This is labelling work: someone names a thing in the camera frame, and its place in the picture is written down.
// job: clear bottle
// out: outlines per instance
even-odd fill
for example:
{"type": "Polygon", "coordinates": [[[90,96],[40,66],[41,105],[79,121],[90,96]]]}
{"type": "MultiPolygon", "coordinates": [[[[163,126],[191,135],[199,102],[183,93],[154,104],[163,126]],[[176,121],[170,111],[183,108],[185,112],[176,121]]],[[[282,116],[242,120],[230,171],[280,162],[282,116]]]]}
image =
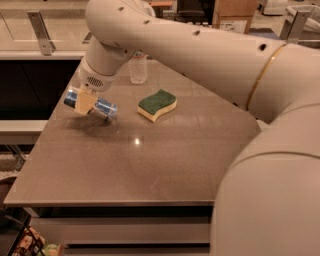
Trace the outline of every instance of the clear bottle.
{"type": "Polygon", "coordinates": [[[147,55],[141,51],[135,52],[129,60],[130,80],[133,84],[143,84],[148,79],[147,55]]]}

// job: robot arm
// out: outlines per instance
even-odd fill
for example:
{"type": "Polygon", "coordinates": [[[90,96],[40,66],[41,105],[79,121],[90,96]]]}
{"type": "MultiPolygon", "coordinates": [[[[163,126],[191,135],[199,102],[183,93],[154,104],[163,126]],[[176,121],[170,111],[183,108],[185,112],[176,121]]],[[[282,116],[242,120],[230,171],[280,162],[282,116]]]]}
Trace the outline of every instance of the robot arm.
{"type": "MultiPolygon", "coordinates": [[[[89,2],[88,27],[97,39],[85,57],[90,68],[112,76],[139,49],[273,122],[232,163],[221,183],[212,225],[214,255],[319,255],[320,52],[157,19],[138,2],[89,2]],[[108,52],[109,60],[112,56],[108,64],[100,63],[99,49],[108,52]]],[[[108,86],[88,87],[99,91],[108,86]]]]}
{"type": "Polygon", "coordinates": [[[319,81],[315,50],[157,19],[135,2],[89,2],[87,23],[99,42],[139,49],[265,122],[319,81]]]}

